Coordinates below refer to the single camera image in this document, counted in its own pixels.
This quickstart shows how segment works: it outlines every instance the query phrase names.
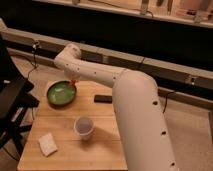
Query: black dot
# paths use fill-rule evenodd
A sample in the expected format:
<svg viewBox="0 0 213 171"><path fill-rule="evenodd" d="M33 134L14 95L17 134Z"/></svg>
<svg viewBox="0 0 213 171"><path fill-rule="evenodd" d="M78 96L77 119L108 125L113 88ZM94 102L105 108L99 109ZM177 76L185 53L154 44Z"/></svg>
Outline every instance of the black dot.
<svg viewBox="0 0 213 171"><path fill-rule="evenodd" d="M171 165L170 165L170 167L174 167L175 166L175 163L172 163Z"/></svg>
<svg viewBox="0 0 213 171"><path fill-rule="evenodd" d="M153 104L153 105L158 105L158 102L157 102L157 101L154 101L152 104Z"/></svg>
<svg viewBox="0 0 213 171"><path fill-rule="evenodd" d="M166 131L163 131L163 132L161 133L161 135L166 135Z"/></svg>

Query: black cable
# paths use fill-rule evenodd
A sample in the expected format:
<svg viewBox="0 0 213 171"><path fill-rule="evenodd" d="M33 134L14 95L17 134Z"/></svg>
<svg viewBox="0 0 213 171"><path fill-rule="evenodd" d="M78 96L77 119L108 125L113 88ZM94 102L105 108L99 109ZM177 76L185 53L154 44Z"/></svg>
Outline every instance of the black cable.
<svg viewBox="0 0 213 171"><path fill-rule="evenodd" d="M111 3L108 3L108 2L103 2L103 1L98 1L98 0L88 0L88 1L106 4L106 5L110 5L112 7L116 7L116 8L123 8L123 9L128 9L128 10L140 10L140 9L124 8L124 7L121 7L121 6L118 6L118 5L114 5L114 4L111 4ZM154 18L154 15L151 11L147 11L147 14L151 14L152 18Z"/></svg>
<svg viewBox="0 0 213 171"><path fill-rule="evenodd" d="M163 113L165 113L165 111L166 111L166 108L167 108L167 103L168 103L168 97L169 97L169 95L170 94L173 94L173 93L177 93L177 91L171 91L171 92L169 92L169 93L167 93L166 94L166 101L165 101L165 105L164 105L164 109L163 109Z"/></svg>
<svg viewBox="0 0 213 171"><path fill-rule="evenodd" d="M151 14L152 18L154 18L154 14L151 11L146 11L147 14Z"/></svg>
<svg viewBox="0 0 213 171"><path fill-rule="evenodd" d="M143 59L141 60L141 62L138 64L138 70L141 69L141 66L143 65L144 60L146 59L146 57L143 57Z"/></svg>
<svg viewBox="0 0 213 171"><path fill-rule="evenodd" d="M25 60L27 60L33 67L35 67L35 65L32 63L31 60L29 60L26 56L24 55L20 55L20 54L11 54L10 55L11 57L21 57L21 58L24 58Z"/></svg>
<svg viewBox="0 0 213 171"><path fill-rule="evenodd" d="M32 119L34 120L35 119L35 117L34 117L34 112L33 112L33 108L32 108Z"/></svg>
<svg viewBox="0 0 213 171"><path fill-rule="evenodd" d="M88 0L88 1L101 3L101 4L106 4L106 5L110 5L110 6L116 7L116 8L122 8L121 6L114 5L114 4L111 4L111 3L108 3L108 2L102 2L102 1L98 1L98 0Z"/></svg>
<svg viewBox="0 0 213 171"><path fill-rule="evenodd" d="M30 74L36 70L36 68L32 68L28 73L27 73L27 79L29 80L30 79Z"/></svg>
<svg viewBox="0 0 213 171"><path fill-rule="evenodd" d="M39 66L37 61L36 61L36 50L37 49L33 49L33 51L32 51L35 69L38 68L38 66Z"/></svg>
<svg viewBox="0 0 213 171"><path fill-rule="evenodd" d="M14 157L5 147L2 148L8 154L8 156L10 156L13 160L19 162L19 160L16 157Z"/></svg>

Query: chair leg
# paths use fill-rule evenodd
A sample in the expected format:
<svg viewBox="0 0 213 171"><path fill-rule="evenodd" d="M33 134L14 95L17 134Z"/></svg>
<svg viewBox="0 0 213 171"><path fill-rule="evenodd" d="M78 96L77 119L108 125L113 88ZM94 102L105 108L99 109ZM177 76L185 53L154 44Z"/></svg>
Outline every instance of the chair leg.
<svg viewBox="0 0 213 171"><path fill-rule="evenodd" d="M23 136L21 134L19 134L17 136L18 136L17 138L19 138L19 140L22 140Z"/></svg>
<svg viewBox="0 0 213 171"><path fill-rule="evenodd" d="M22 145L22 143L21 143L20 137L17 136L17 135L15 135L15 136L13 136L12 139L13 139L13 143L15 144L16 149L17 149L19 155L21 156L24 147L23 147L23 145Z"/></svg>
<svg viewBox="0 0 213 171"><path fill-rule="evenodd" d="M14 128L19 127L19 125L21 124L21 122L22 122L22 120L23 120L23 118L24 118L26 112L27 112L27 108L23 108L23 109L21 110L21 112L19 113L18 117L16 118L16 120L15 120L15 122L14 122L14 124L13 124L13 127L14 127Z"/></svg>
<svg viewBox="0 0 213 171"><path fill-rule="evenodd" d="M5 133L0 139L0 149L10 140L11 136L8 133Z"/></svg>
<svg viewBox="0 0 213 171"><path fill-rule="evenodd" d="M19 127L18 132L22 133L22 132L30 131L31 127L32 127L32 125L21 126L21 127Z"/></svg>
<svg viewBox="0 0 213 171"><path fill-rule="evenodd" d="M21 107L32 108L32 107L38 107L38 105L39 105L39 101L29 93L28 94L25 93L23 97L21 98L21 103L20 103Z"/></svg>

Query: floor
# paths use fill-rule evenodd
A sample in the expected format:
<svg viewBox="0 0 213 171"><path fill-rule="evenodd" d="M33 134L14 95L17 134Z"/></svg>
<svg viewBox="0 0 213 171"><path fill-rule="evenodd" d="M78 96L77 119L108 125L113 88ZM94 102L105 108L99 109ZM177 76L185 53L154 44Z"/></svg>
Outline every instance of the floor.
<svg viewBox="0 0 213 171"><path fill-rule="evenodd" d="M26 60L13 58L14 62L27 76L32 69ZM66 79L63 72L55 68L39 65L30 75L30 81L35 85L32 94L41 97L47 81ZM165 118L170 132L177 163L181 171L212 171L213 146L208 120L209 111L196 106L169 100ZM28 112L26 122L32 122L32 111ZM15 157L19 158L12 142L5 146ZM18 162L11 159L2 149L0 150L0 170L15 171Z"/></svg>

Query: green bowl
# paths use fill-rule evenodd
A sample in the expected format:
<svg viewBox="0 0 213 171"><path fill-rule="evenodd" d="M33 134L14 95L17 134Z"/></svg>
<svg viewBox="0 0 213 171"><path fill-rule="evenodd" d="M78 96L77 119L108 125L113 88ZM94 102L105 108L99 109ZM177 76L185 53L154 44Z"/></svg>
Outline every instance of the green bowl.
<svg viewBox="0 0 213 171"><path fill-rule="evenodd" d="M48 89L47 99L51 105L64 106L74 100L76 92L76 86L69 85L69 81L59 81Z"/></svg>

